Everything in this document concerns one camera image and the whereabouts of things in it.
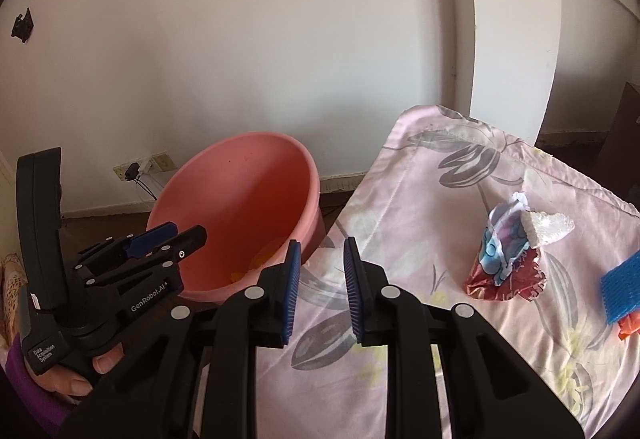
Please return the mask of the purple sleeve forearm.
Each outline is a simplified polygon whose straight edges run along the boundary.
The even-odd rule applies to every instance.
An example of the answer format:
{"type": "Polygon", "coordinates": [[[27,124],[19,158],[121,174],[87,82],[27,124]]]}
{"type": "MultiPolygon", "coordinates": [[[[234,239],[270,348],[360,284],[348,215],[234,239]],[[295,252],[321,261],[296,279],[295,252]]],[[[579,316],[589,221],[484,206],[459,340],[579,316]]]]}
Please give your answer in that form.
{"type": "Polygon", "coordinates": [[[48,435],[55,436],[70,415],[72,405],[61,396],[44,390],[30,377],[20,345],[20,335],[13,339],[4,370],[28,413],[48,435]]]}

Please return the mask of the person's left hand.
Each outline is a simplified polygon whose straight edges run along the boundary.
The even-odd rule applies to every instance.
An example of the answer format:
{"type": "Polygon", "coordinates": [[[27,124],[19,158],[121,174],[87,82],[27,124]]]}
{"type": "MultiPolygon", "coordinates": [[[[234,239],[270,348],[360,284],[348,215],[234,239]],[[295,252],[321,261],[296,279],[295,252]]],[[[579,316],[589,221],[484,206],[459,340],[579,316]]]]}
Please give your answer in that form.
{"type": "MultiPolygon", "coordinates": [[[[93,370],[100,375],[105,375],[114,369],[124,355],[124,347],[122,344],[118,344],[110,351],[105,352],[104,355],[98,355],[92,359],[93,370]]],[[[51,367],[42,375],[37,375],[29,364],[26,364],[26,370],[30,378],[48,393],[59,393],[62,396],[79,398],[88,396],[92,392],[92,385],[88,379],[59,365],[51,367]]]]}

